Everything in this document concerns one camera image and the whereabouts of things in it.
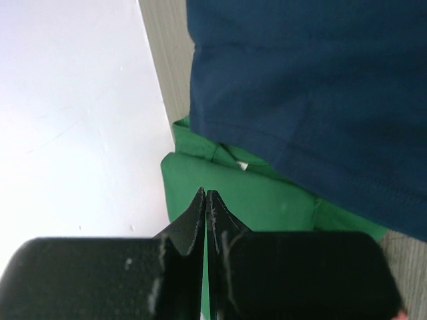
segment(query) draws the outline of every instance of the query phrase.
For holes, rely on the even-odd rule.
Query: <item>navy blue cloth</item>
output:
[[[427,1],[187,0],[191,130],[427,241]]]

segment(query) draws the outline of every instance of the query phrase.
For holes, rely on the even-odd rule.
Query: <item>clothing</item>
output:
[[[188,119],[173,124],[175,153],[161,162],[167,212],[183,213],[199,187],[221,193],[228,209],[253,231],[355,230],[379,240],[385,227],[337,207],[294,185],[264,160],[190,132]],[[238,162],[248,166],[243,171]],[[207,251],[201,308],[209,319]]]
[[[427,241],[426,12],[419,0],[187,0],[191,130]]]

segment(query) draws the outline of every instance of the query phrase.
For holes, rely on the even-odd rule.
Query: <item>green cloth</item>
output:
[[[187,209],[197,189],[204,187],[217,190],[228,209],[253,231],[357,230],[375,240],[387,231],[294,185],[259,157],[192,133],[188,118],[172,128],[175,153],[161,162],[171,221]],[[248,164],[246,170],[237,161]],[[201,310],[208,320],[206,247],[203,265]]]

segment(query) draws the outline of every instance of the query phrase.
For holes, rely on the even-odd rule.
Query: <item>white wall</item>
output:
[[[137,0],[0,0],[0,274],[34,237],[156,234],[172,149]]]

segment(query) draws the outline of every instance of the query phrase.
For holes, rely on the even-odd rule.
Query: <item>wooden floor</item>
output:
[[[139,0],[169,122],[188,114],[193,43],[185,0]],[[427,244],[390,231],[381,240],[411,320],[427,320]]]

